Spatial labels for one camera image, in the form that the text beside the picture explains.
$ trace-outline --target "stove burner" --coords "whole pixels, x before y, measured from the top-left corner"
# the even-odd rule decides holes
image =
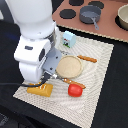
[[[100,2],[100,1],[91,1],[91,2],[88,3],[88,5],[97,6],[100,9],[104,8],[104,4],[102,2]]]
[[[116,24],[117,24],[120,28],[124,29],[125,31],[128,31],[128,30],[126,30],[125,28],[123,28],[123,27],[121,26],[120,21],[119,21],[119,16],[116,16],[115,22],[116,22]]]
[[[60,17],[63,19],[72,19],[76,16],[76,12],[72,9],[64,9],[60,12]]]
[[[81,6],[84,4],[84,0],[69,0],[69,4],[72,6]]]

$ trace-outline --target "table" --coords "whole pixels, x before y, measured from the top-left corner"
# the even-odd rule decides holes
[[[63,0],[53,1],[53,11]],[[101,90],[91,128],[128,127],[128,44],[98,37],[75,30],[59,27],[61,31],[71,31],[78,36],[114,44],[113,53]],[[23,78],[18,62],[13,54],[17,47],[20,31],[17,25],[0,22],[0,83],[22,83]],[[13,98],[18,86],[0,86],[0,112],[2,107],[12,112],[31,117],[52,128],[78,128],[74,124],[40,110],[30,104]]]

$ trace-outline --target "red pepper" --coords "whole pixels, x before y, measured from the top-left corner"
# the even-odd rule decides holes
[[[68,87],[68,94],[72,97],[80,97],[82,95],[83,89],[76,84],[70,84]]]

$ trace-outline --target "beige lid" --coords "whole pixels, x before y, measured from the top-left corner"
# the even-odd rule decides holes
[[[83,71],[83,65],[81,60],[78,57],[67,55],[64,56],[57,68],[56,72],[62,77],[62,78],[74,78],[81,74]]]

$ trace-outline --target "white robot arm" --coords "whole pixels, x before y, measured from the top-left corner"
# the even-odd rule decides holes
[[[14,53],[25,81],[38,83],[52,75],[60,61],[60,33],[52,20],[51,0],[6,0],[21,37]]]

